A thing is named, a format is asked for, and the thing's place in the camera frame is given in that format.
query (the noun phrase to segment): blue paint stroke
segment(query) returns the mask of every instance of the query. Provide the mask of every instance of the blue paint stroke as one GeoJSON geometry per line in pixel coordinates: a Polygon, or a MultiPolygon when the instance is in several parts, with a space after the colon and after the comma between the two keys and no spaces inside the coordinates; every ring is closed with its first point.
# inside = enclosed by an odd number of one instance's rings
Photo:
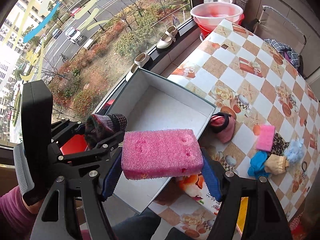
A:
{"type": "Polygon", "coordinates": [[[58,10],[59,5],[60,3],[58,2],[52,9],[52,11],[48,14],[48,16],[42,22],[40,22],[36,28],[31,30],[26,34],[26,36],[24,36],[23,43],[27,43],[28,41],[30,41],[39,31],[41,31],[42,28],[45,27],[45,25],[51,20],[54,13],[58,10]]]}

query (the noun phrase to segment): black car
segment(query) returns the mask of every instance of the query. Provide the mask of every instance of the black car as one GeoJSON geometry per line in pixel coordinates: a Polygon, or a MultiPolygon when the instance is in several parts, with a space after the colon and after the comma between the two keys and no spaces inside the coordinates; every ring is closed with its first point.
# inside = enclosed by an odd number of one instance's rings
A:
{"type": "Polygon", "coordinates": [[[52,38],[54,38],[54,39],[57,39],[59,36],[60,36],[60,34],[62,33],[62,30],[61,29],[55,29],[54,31],[53,31],[53,33],[52,33],[52,38]]]}

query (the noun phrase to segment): plaid cloth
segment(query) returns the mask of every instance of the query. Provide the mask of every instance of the plaid cloth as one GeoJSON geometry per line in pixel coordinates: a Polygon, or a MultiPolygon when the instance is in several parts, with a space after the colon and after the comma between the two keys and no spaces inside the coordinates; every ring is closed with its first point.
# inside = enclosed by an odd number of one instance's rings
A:
{"type": "Polygon", "coordinates": [[[286,52],[292,66],[294,66],[295,69],[298,69],[299,55],[293,49],[291,49],[290,46],[281,42],[277,42],[276,40],[266,39],[264,41],[269,45],[273,46],[282,55],[282,57],[285,57],[284,54],[286,52]]]}

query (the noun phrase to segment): jeans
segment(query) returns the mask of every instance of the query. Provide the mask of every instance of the jeans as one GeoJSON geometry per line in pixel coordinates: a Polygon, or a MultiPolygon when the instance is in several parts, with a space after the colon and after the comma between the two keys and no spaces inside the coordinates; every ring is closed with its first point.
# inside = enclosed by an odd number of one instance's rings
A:
{"type": "MultiPolygon", "coordinates": [[[[151,209],[146,208],[140,215],[131,218],[112,227],[119,240],[150,240],[161,218],[151,209]]],[[[171,228],[165,240],[192,240],[177,228],[171,228]]]]}

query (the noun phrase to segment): sponge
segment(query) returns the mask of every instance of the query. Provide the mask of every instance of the sponge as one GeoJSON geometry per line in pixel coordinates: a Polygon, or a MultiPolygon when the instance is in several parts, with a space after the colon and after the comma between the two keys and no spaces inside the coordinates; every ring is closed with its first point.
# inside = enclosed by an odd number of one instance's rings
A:
{"type": "Polygon", "coordinates": [[[127,179],[199,174],[201,150],[190,129],[134,131],[124,135],[121,167],[127,179]]]}
{"type": "Polygon", "coordinates": [[[261,125],[256,149],[271,152],[275,131],[276,128],[273,125],[261,125]]]}

